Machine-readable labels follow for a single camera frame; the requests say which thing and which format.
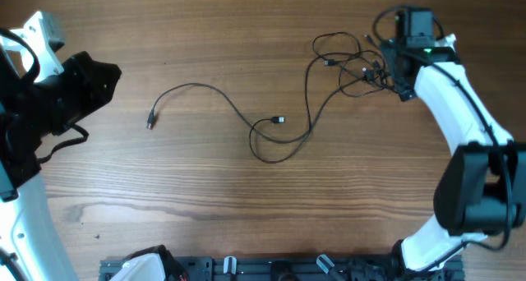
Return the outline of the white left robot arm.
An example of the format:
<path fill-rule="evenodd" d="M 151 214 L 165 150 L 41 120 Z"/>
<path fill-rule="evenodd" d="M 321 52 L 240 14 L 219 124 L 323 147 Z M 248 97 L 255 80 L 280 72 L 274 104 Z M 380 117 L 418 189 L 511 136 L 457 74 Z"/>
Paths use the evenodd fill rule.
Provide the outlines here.
<path fill-rule="evenodd" d="M 75 280 L 73 265 L 54 227 L 40 176 L 51 155 L 38 157 L 47 135 L 73 129 L 87 140 L 78 122 L 108 104 L 122 75 L 118 65 L 97 62 L 86 52 L 63 63 L 63 72 L 37 81 L 39 62 L 18 76 L 1 61 L 1 278 Z"/>

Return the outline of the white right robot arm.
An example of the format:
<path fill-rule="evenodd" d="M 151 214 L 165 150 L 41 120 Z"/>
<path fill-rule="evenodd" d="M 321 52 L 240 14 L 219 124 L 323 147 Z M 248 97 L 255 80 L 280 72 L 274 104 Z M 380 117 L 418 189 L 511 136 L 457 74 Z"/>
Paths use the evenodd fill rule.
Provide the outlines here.
<path fill-rule="evenodd" d="M 395 36 L 373 34 L 401 100 L 419 98 L 431 111 L 451 158 L 433 195 L 433 215 L 397 243 L 401 274 L 421 278 L 478 246 L 506 247 L 525 220 L 525 144 L 514 140 L 484 106 L 454 48 L 427 7 L 398 5 Z"/>

